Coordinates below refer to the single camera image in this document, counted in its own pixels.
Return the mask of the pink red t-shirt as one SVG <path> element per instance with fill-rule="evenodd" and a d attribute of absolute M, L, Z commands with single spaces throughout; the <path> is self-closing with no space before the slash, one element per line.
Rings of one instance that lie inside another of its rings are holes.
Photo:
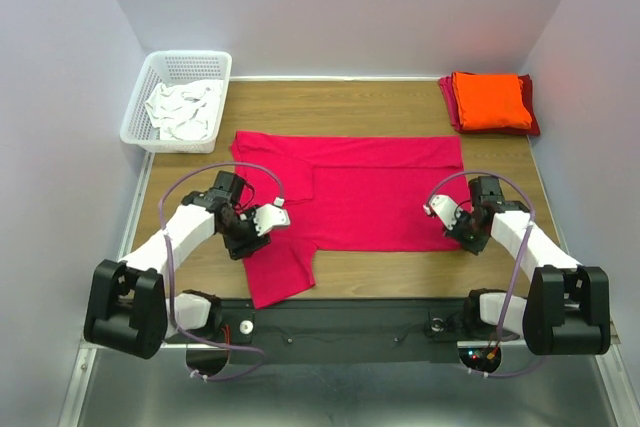
<path fill-rule="evenodd" d="M 291 224 L 244 260 L 255 308 L 315 285 L 319 250 L 439 252 L 457 249 L 423 210 L 428 194 L 468 196 L 461 142 L 443 137 L 305 137 L 239 131 L 232 144 L 237 173 L 263 205 L 278 194 Z"/>

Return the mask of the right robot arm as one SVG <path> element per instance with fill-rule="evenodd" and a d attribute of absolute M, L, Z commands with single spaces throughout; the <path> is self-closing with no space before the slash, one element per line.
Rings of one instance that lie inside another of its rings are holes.
<path fill-rule="evenodd" d="M 529 281 L 526 297 L 505 291 L 471 291 L 460 313 L 463 331 L 495 342 L 523 339 L 538 356 L 602 355 L 611 345 L 609 278 L 564 252 L 536 223 L 529 200 L 505 198 L 497 176 L 468 183 L 470 209 L 433 193 L 424 210 L 443 224 L 446 237 L 474 255 L 494 240 Z"/>

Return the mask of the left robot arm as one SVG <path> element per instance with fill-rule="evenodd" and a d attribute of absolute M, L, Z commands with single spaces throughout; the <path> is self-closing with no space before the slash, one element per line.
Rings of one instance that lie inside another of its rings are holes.
<path fill-rule="evenodd" d="M 249 183 L 227 171 L 205 191 L 184 196 L 171 217 L 136 250 L 95 268 L 83 335 L 86 341 L 138 358 L 153 357 L 166 340 L 182 335 L 194 342 L 236 350 L 234 325 L 220 299 L 189 290 L 178 293 L 175 273 L 210 238 L 219 235 L 233 260 L 267 246 L 272 230 L 290 224 L 284 196 L 248 206 L 241 201 Z"/>

